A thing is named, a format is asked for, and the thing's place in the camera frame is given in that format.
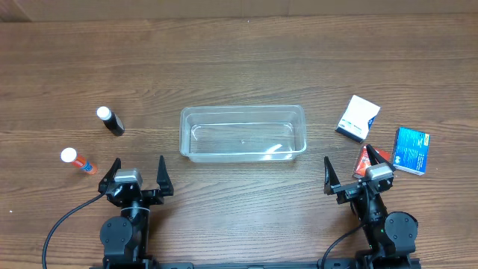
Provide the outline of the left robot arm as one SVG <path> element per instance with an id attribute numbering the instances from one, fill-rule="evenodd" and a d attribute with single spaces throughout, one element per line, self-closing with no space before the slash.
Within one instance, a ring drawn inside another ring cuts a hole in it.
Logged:
<path id="1" fill-rule="evenodd" d="M 152 205 L 162 205 L 174 193 L 164 157 L 158 162 L 157 188 L 142 189 L 143 179 L 136 168 L 122 169 L 116 159 L 99 183 L 99 192 L 120 208 L 120 215 L 104 222 L 99 237 L 104 246 L 103 268 L 158 268 L 147 254 L 149 216 Z"/>

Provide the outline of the white and blue box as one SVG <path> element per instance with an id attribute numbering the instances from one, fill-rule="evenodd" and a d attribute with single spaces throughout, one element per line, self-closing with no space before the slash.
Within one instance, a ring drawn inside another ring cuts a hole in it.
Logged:
<path id="1" fill-rule="evenodd" d="M 353 95 L 335 131 L 358 143 L 363 143 L 380 109 L 380 106 Z"/>

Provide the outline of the orange tube white cap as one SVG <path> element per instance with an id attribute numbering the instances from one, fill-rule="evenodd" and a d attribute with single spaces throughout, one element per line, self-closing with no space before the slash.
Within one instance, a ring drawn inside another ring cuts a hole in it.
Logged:
<path id="1" fill-rule="evenodd" d="M 79 155 L 72 147 L 65 148 L 60 154 L 60 159 L 63 162 L 72 164 L 89 175 L 94 175 L 98 171 L 98 168 L 94 163 L 82 155 Z"/>

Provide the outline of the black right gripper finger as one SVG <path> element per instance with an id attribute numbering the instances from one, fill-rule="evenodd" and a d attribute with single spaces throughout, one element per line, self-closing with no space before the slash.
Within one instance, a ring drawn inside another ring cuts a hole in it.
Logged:
<path id="1" fill-rule="evenodd" d="M 324 193 L 327 195 L 333 195 L 335 194 L 335 189 L 339 188 L 341 186 L 341 183 L 335 173 L 335 170 L 328 156 L 324 157 L 324 169 Z"/>
<path id="2" fill-rule="evenodd" d="M 385 158 L 383 158 L 374 148 L 372 145 L 367 144 L 366 145 L 366 150 L 367 150 L 367 155 L 369 158 L 369 162 L 371 166 L 377 165 L 377 164 L 387 164 L 392 171 L 395 171 L 396 168 Z"/>

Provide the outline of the black bottle white cap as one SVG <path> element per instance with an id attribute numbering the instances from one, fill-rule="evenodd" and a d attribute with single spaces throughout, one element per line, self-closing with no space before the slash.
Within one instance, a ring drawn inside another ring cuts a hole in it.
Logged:
<path id="1" fill-rule="evenodd" d="M 111 111 L 108 107 L 102 106 L 97 108 L 96 115 L 105 124 L 106 128 L 115 136 L 122 136 L 125 132 L 125 127 L 120 118 Z"/>

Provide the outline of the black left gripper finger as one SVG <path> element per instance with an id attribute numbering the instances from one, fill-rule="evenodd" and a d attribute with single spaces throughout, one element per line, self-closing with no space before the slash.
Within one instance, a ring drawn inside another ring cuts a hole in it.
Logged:
<path id="1" fill-rule="evenodd" d="M 174 194 L 174 187 L 167 172 L 164 156 L 160 156 L 158 163 L 158 173 L 156 177 L 161 196 L 172 196 Z"/>
<path id="2" fill-rule="evenodd" d="M 99 187 L 107 187 L 114 181 L 114 177 L 121 168 L 121 160 L 120 158 L 116 158 L 114 163 L 112 164 L 110 170 L 105 174 L 105 176 L 100 180 Z"/>

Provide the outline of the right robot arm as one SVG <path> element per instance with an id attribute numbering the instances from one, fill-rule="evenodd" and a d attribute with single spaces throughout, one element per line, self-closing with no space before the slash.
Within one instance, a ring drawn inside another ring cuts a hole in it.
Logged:
<path id="1" fill-rule="evenodd" d="M 319 268 L 420 268 L 420 261 L 412 259 L 418 220 L 404 211 L 389 213 L 381 193 L 393 186 L 396 168 L 383 158 L 370 144 L 366 146 L 370 166 L 365 176 L 354 184 L 342 185 L 326 156 L 324 158 L 324 193 L 335 195 L 337 204 L 349 203 L 360 224 L 335 240 L 318 261 Z M 353 233 L 362 230 L 369 248 L 356 252 L 351 259 L 342 262 L 329 259 L 335 246 Z"/>

